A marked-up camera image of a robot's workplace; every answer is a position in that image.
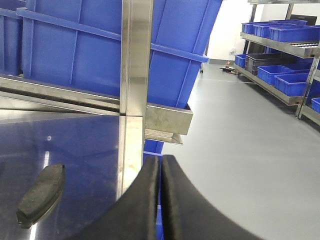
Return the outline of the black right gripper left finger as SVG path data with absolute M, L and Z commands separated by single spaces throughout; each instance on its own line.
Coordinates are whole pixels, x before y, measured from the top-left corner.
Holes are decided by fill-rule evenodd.
M 160 159 L 147 156 L 126 192 L 73 240 L 155 240 Z

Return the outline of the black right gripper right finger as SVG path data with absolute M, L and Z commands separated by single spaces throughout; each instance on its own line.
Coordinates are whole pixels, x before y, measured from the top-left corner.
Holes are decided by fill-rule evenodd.
M 174 155 L 161 163 L 161 207 L 166 240 L 257 240 L 215 208 L 188 179 Z

